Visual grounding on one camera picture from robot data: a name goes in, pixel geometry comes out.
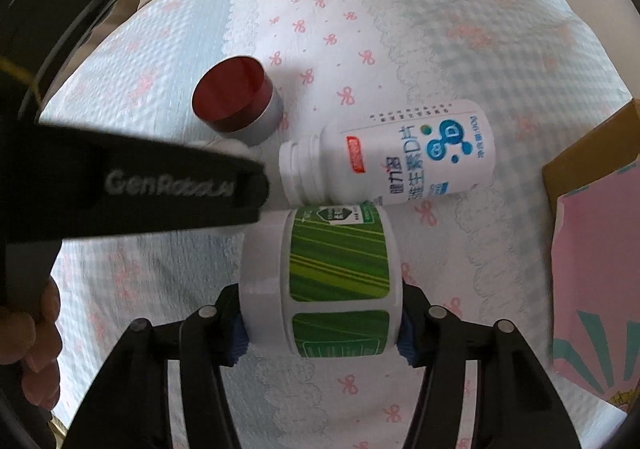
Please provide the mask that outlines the person's left hand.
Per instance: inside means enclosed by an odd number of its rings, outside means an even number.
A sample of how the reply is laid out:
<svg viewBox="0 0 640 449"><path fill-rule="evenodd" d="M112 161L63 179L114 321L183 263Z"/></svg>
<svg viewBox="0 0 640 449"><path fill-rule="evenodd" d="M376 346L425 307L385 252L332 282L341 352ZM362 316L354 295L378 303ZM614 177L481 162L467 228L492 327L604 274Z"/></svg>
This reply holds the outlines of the person's left hand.
<svg viewBox="0 0 640 449"><path fill-rule="evenodd" d="M51 411L60 399L58 356L63 342L56 326L61 311L58 286L52 278L41 296L41 317L1 308L1 364L20 362L21 389L27 401Z"/></svg>

